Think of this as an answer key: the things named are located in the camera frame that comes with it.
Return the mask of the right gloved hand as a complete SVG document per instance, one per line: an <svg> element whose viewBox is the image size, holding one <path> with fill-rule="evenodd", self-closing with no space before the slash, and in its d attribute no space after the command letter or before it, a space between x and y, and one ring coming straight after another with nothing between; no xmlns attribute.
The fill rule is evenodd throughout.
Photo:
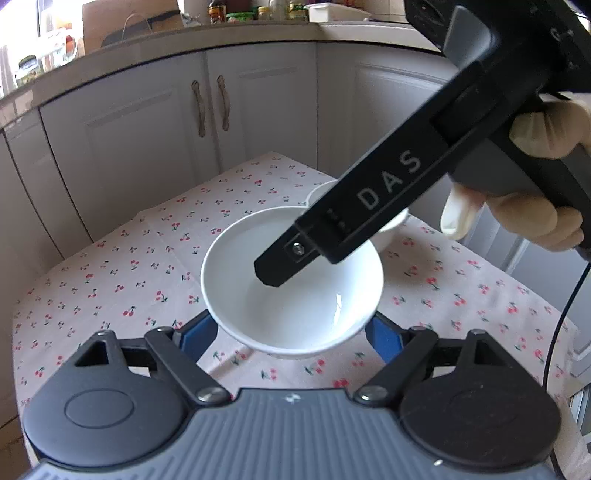
<svg viewBox="0 0 591 480"><path fill-rule="evenodd" d="M509 137L523 153L557 160L578 145L590 149L590 106L583 101L551 101L543 112L518 116ZM509 232L551 252L563 252L584 240L583 216L572 207L556 207L541 196L512 193L492 197L454 184L440 219L440 230L460 240L487 205Z"/></svg>

